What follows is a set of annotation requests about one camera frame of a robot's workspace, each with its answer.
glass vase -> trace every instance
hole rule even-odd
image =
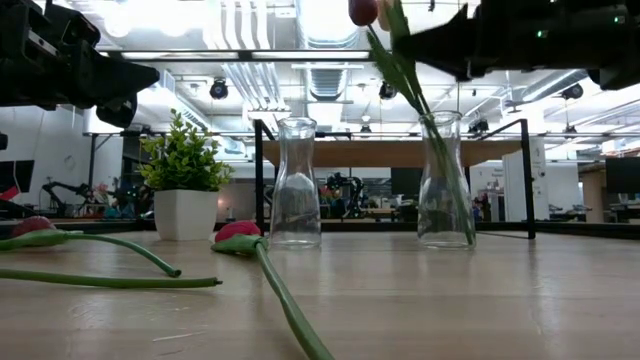
[[[271,245],[320,245],[320,202],[313,174],[316,122],[307,118],[278,121],[280,170],[273,193]]]
[[[418,240],[428,248],[473,249],[471,195],[460,162],[461,115],[436,111],[421,118],[425,164],[420,183]]]

wooden shelf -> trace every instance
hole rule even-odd
[[[277,141],[265,141],[264,157],[280,163]],[[520,141],[462,141],[462,166],[487,160],[502,160],[503,155],[520,150]],[[422,141],[316,141],[314,167],[394,167],[420,168],[424,165]]]

potted plant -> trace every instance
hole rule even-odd
[[[151,163],[140,172],[155,190],[155,223],[163,240],[206,240],[213,232],[220,185],[233,169],[213,156],[218,143],[198,135],[197,129],[171,109],[168,136],[143,140]]]

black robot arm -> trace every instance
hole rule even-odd
[[[340,173],[335,173],[327,178],[327,188],[329,188],[329,190],[337,190],[343,186],[349,187],[351,195],[349,205],[347,205],[347,211],[343,217],[360,217],[362,212],[360,208],[360,197],[364,189],[362,180],[357,177],[344,177]]]
[[[482,0],[472,18],[467,11],[399,39],[394,51],[458,81],[494,70],[584,69],[603,90],[640,82],[638,0]]]
[[[154,68],[102,56],[100,31],[80,12],[47,2],[0,0],[0,106],[97,106],[98,117],[128,127],[137,93],[159,79]]]

desk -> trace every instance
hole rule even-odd
[[[134,239],[209,290],[131,291],[0,281],[3,360],[304,359],[257,262],[206,242]],[[336,359],[638,359],[640,244],[480,235],[475,252],[418,250],[413,234],[329,233],[271,254]],[[161,276],[102,243],[2,254],[3,266]]]

